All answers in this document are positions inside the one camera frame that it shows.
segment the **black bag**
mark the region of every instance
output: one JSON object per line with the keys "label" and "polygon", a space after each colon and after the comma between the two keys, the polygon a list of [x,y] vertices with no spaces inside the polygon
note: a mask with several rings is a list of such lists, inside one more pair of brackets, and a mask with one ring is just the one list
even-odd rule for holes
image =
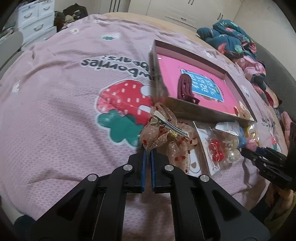
{"label": "black bag", "polygon": [[63,14],[72,16],[75,21],[88,16],[86,7],[80,6],[77,3],[64,9]]}

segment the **silver hair clip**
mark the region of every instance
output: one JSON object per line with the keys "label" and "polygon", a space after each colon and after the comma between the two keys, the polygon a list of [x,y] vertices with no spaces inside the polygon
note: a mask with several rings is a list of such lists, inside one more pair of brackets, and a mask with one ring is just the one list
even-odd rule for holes
{"label": "silver hair clip", "polygon": [[168,129],[170,129],[171,131],[179,134],[180,136],[189,138],[189,134],[187,131],[183,131],[177,127],[175,127],[174,125],[172,125],[171,123],[169,123],[164,116],[159,112],[159,111],[155,111],[154,115],[150,121],[150,125],[152,126],[163,126],[166,127]]}

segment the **pink bedspread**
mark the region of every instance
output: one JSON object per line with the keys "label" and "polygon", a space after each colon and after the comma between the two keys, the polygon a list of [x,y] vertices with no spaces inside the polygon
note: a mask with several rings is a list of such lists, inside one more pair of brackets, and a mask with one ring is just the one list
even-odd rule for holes
{"label": "pink bedspread", "polygon": [[[106,175],[127,162],[152,104],[147,86],[153,85],[154,39],[227,70],[255,113],[261,145],[279,148],[269,109],[243,71],[216,50],[145,23],[91,15],[36,43],[1,80],[2,198],[37,219],[88,174]],[[247,208],[265,187],[243,158],[215,179]],[[144,194],[128,195],[123,240],[173,240],[169,195],[152,194],[148,179],[146,186]]]}

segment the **teal floral blanket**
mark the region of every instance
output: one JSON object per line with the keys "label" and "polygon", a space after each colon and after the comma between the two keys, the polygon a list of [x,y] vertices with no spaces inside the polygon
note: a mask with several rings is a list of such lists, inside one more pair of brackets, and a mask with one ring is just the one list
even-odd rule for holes
{"label": "teal floral blanket", "polygon": [[197,33],[202,40],[231,60],[245,55],[256,59],[255,43],[243,29],[230,20],[221,20],[213,28],[200,28]]}

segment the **cabinet handle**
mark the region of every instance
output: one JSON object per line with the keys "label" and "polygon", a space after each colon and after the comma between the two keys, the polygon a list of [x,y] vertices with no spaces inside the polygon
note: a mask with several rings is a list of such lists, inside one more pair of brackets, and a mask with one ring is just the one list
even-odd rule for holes
{"label": "cabinet handle", "polygon": [[43,27],[43,24],[41,24],[41,25],[38,26],[38,27],[34,27],[34,30],[37,32],[37,31],[39,31],[40,29],[42,29],[42,27]]}
{"label": "cabinet handle", "polygon": [[33,12],[31,12],[31,13],[25,15],[24,18],[29,18],[29,17],[31,17],[32,13],[33,13]]}

